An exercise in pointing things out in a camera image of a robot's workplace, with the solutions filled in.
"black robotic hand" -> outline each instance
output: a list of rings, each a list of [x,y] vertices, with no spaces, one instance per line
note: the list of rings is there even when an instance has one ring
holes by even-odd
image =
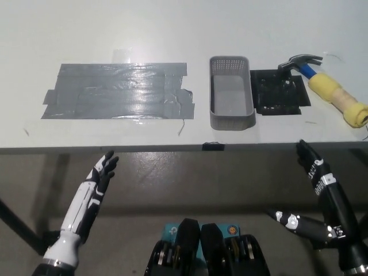
[[[324,222],[312,218],[268,210],[267,213],[289,231],[309,239],[315,249],[336,248],[339,266],[347,275],[368,268],[368,248],[363,243],[351,204],[329,164],[305,141],[297,143],[299,164],[303,166],[318,196]]]

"duct tape strip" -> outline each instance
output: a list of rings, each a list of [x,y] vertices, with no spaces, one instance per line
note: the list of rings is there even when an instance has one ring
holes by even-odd
[[[42,119],[193,119],[194,104],[48,105]]]
[[[62,64],[58,77],[82,76],[186,76],[186,63]]]
[[[150,78],[114,78],[114,77],[82,77],[58,78],[55,86],[57,104],[74,104],[81,90],[179,90],[182,77],[150,77]]]
[[[192,104],[193,95],[180,90],[85,90],[79,93],[77,104]]]

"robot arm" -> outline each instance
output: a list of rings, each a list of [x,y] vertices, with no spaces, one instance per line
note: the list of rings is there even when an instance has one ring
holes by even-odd
[[[46,251],[33,276],[74,275],[78,266],[78,249],[86,242],[110,179],[114,177],[118,157],[112,158],[113,154],[110,151],[104,155],[79,185],[58,240]]]
[[[315,249],[335,248],[345,275],[368,271],[368,247],[363,243],[351,204],[329,164],[306,142],[297,144],[299,163],[318,196],[324,222],[298,214],[268,210],[268,214],[290,232],[309,239]]]

